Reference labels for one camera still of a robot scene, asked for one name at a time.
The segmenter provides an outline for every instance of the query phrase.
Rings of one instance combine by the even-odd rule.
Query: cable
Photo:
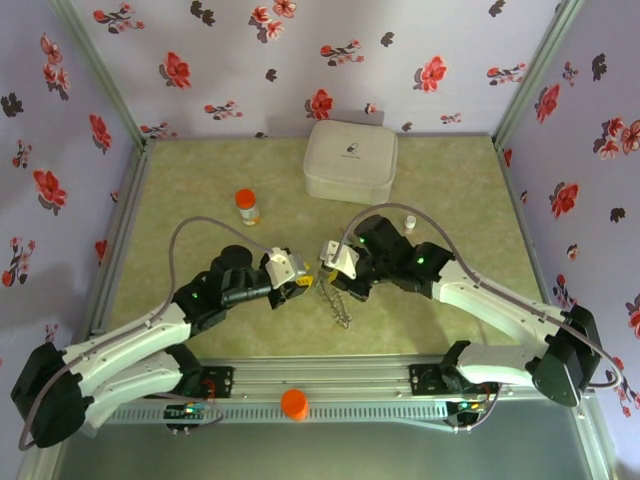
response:
[[[380,209],[383,209],[383,208],[400,208],[400,209],[403,209],[403,210],[407,210],[407,211],[413,213],[414,215],[417,215],[420,218],[422,218],[423,220],[425,220],[429,225],[431,225],[440,234],[440,236],[443,238],[445,243],[451,249],[451,252],[453,253],[453,255],[456,258],[456,260],[458,261],[458,264],[460,265],[462,270],[467,274],[467,276],[471,280],[473,280],[476,283],[476,286],[478,286],[479,288],[484,289],[485,291],[487,291],[489,293],[492,293],[492,294],[502,298],[503,300],[508,301],[509,303],[511,303],[513,305],[516,305],[517,307],[519,307],[519,308],[531,313],[532,315],[535,315],[535,316],[539,317],[542,321],[547,321],[547,322],[551,323],[552,325],[555,325],[556,327],[561,328],[562,330],[566,331],[570,335],[572,335],[575,338],[577,338],[578,340],[580,340],[582,343],[584,343],[586,346],[588,346],[591,350],[593,350],[598,355],[600,355],[600,357],[602,357],[605,360],[607,360],[611,364],[611,366],[613,367],[613,371],[615,373],[616,378],[614,378],[613,380],[611,380],[610,382],[607,382],[607,383],[590,383],[589,387],[591,387],[591,388],[615,388],[615,387],[620,386],[620,384],[622,383],[622,379],[624,377],[623,374],[622,374],[622,370],[620,370],[620,368],[618,367],[616,362],[613,360],[611,355],[609,355],[600,345],[598,345],[597,343],[593,342],[592,340],[590,340],[589,338],[584,336],[582,333],[577,331],[575,328],[571,327],[570,325],[565,324],[562,320],[558,320],[557,318],[550,317],[545,312],[542,312],[542,311],[538,310],[535,307],[527,305],[526,303],[522,302],[521,300],[512,297],[508,293],[503,292],[502,290],[500,290],[498,288],[495,288],[492,285],[488,285],[488,284],[484,283],[480,279],[480,277],[478,275],[476,275],[476,273],[473,270],[471,270],[471,268],[463,260],[462,255],[460,254],[460,251],[455,246],[455,244],[453,243],[453,240],[451,240],[449,235],[447,235],[447,233],[442,229],[442,227],[440,227],[440,225],[438,225],[435,220],[433,220],[431,217],[427,216],[425,213],[422,213],[420,210],[417,210],[417,209],[415,209],[413,207],[410,207],[408,205],[403,205],[401,203],[383,203],[381,205],[374,205],[372,207],[365,208],[360,213],[358,213],[355,217],[353,217],[353,219],[351,220],[349,225],[347,225],[347,228],[345,228],[344,233],[342,235],[342,239],[340,240],[340,244],[338,245],[338,249],[336,250],[336,253],[335,253],[334,257],[333,257],[334,259],[338,259],[339,258],[340,252],[342,251],[342,247],[347,242],[347,237],[349,236],[349,234],[355,228],[356,222],[358,222],[365,215],[368,215],[371,212],[374,212],[376,210],[380,210]]]
[[[175,269],[175,259],[174,259],[174,249],[176,244],[176,238],[178,237],[178,234],[180,233],[180,231],[186,225],[192,222],[197,222],[197,221],[208,222],[208,223],[217,225],[219,227],[222,227],[225,230],[228,230],[229,232],[237,235],[242,240],[254,246],[258,250],[262,250],[267,254],[273,253],[273,251],[270,248],[260,245],[259,243],[251,240],[246,235],[240,233],[236,229],[230,227],[226,223],[222,223],[219,220],[215,220],[209,217],[196,216],[196,217],[187,218],[182,222],[180,222],[178,226],[175,228],[175,230],[173,231],[173,234],[171,235],[171,240],[169,241],[169,284],[170,284],[169,293],[167,295],[166,300],[160,307],[160,309],[149,319],[147,323],[138,325],[137,327],[134,327],[131,330],[127,330],[126,332],[122,332],[121,334],[116,335],[115,337],[112,337],[108,340],[105,340],[102,343],[98,343],[97,345],[93,346],[86,352],[82,353],[80,356],[71,360],[64,367],[62,367],[60,370],[58,370],[56,373],[53,374],[53,376],[44,384],[42,389],[38,392],[38,395],[36,395],[36,398],[33,401],[33,404],[31,405],[31,409],[29,410],[29,413],[27,414],[24,420],[24,427],[22,428],[22,432],[20,433],[20,439],[18,441],[18,448],[21,451],[24,452],[26,450],[29,450],[31,447],[35,445],[35,441],[33,440],[29,443],[26,443],[27,436],[29,435],[29,432],[31,431],[31,426],[33,425],[33,420],[36,417],[36,414],[38,413],[38,409],[40,408],[40,405],[42,404],[42,400],[44,399],[45,395],[49,392],[49,390],[51,390],[51,387],[60,379],[60,377],[62,377],[62,375],[70,371],[73,367],[78,365],[84,359],[88,358],[91,355],[96,354],[98,351],[100,351],[100,349],[107,347],[109,345],[112,345],[130,335],[136,335],[138,332],[151,328],[151,326],[155,324],[158,321],[158,319],[160,319],[162,315],[167,311],[167,309],[169,308],[169,305],[171,305],[171,302],[173,300],[173,294],[176,291],[176,269]]]

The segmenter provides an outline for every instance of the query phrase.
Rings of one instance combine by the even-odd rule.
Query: metal chain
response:
[[[331,285],[327,272],[321,270],[318,277],[316,289],[320,296],[329,304],[333,312],[333,318],[335,318],[336,322],[343,328],[349,328],[351,326],[351,315],[347,312],[342,294],[336,287]]]

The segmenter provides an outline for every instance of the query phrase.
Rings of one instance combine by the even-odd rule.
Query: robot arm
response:
[[[35,444],[54,445],[83,424],[98,428],[124,402],[191,390],[202,367],[182,342],[214,327],[241,303],[267,297],[275,310],[311,284],[302,258],[288,249],[272,249],[257,269],[252,261],[246,248],[229,246],[208,271],[175,292],[160,316],[162,307],[65,350],[52,343],[35,349],[11,391],[27,419],[45,384],[59,375],[36,405],[30,425]]]
[[[380,215],[365,219],[354,233],[360,243],[345,246],[339,258],[334,258],[337,242],[326,242],[321,253],[324,267],[340,272],[332,282],[337,288],[365,301],[374,284],[392,282],[405,291],[459,307],[518,341],[517,346],[456,342],[440,365],[446,383],[459,384],[461,376],[474,384],[533,385],[561,405],[579,403],[600,357],[545,317],[564,317],[599,344],[588,310],[576,305],[565,312],[539,305],[480,275],[476,274],[480,282],[470,279],[451,252],[432,243],[412,246]],[[544,315],[533,315],[522,305],[535,306]]]

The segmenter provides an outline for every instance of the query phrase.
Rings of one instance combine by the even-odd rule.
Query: purple wall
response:
[[[3,2],[0,59],[0,476],[12,479],[23,422],[9,392],[35,347],[65,346],[84,321],[133,143],[44,0]]]
[[[549,295],[590,309],[624,364],[623,388],[601,405],[630,478],[640,477],[638,18],[637,0],[587,1],[505,147]]]

